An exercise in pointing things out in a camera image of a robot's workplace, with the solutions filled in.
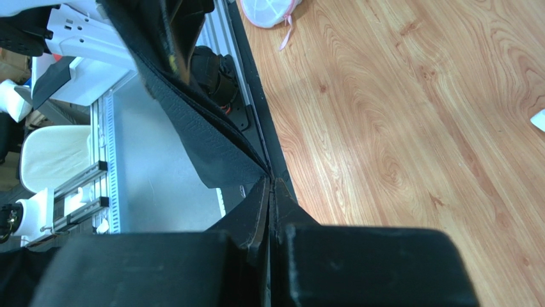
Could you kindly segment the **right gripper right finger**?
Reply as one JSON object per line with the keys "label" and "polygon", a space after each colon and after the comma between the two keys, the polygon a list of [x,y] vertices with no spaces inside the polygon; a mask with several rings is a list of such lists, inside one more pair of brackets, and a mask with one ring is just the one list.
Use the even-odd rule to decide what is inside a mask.
{"label": "right gripper right finger", "polygon": [[478,306],[450,237],[428,228],[326,226],[275,180],[273,306]]}

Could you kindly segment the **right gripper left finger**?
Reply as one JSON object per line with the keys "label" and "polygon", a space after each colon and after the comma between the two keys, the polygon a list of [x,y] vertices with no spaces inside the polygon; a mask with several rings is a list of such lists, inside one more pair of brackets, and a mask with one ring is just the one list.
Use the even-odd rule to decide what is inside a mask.
{"label": "right gripper left finger", "polygon": [[261,178],[203,232],[74,237],[52,259],[32,306],[269,306]]}

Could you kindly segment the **black paper napkin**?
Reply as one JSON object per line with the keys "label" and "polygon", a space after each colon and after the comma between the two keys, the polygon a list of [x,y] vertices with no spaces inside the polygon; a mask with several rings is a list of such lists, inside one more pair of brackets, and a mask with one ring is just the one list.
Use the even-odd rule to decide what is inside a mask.
{"label": "black paper napkin", "polygon": [[191,57],[212,1],[103,1],[152,98],[209,188],[256,182],[268,169],[220,107],[199,89]]}

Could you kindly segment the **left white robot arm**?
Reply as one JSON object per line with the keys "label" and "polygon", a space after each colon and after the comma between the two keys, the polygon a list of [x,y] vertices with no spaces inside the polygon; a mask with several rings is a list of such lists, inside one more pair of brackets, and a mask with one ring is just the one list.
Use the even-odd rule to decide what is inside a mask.
{"label": "left white robot arm", "polygon": [[1,47],[31,57],[57,54],[136,68],[96,1],[1,1]]}

